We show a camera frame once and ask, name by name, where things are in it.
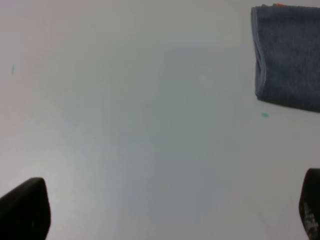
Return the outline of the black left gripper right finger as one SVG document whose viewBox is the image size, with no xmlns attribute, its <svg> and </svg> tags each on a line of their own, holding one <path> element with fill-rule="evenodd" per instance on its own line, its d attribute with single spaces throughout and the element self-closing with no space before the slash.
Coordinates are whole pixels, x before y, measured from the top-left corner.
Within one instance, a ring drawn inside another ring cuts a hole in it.
<svg viewBox="0 0 320 240">
<path fill-rule="evenodd" d="M 307 170 L 299 199 L 299 215 L 309 240 L 320 239 L 320 169 Z"/>
</svg>

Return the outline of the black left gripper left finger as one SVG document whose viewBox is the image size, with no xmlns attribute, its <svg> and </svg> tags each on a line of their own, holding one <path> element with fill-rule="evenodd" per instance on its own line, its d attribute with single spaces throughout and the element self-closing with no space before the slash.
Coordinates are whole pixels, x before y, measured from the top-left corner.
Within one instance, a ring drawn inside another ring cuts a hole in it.
<svg viewBox="0 0 320 240">
<path fill-rule="evenodd" d="M 45 240 L 51 226 L 46 182 L 32 177 L 0 198 L 2 240 Z"/>
</svg>

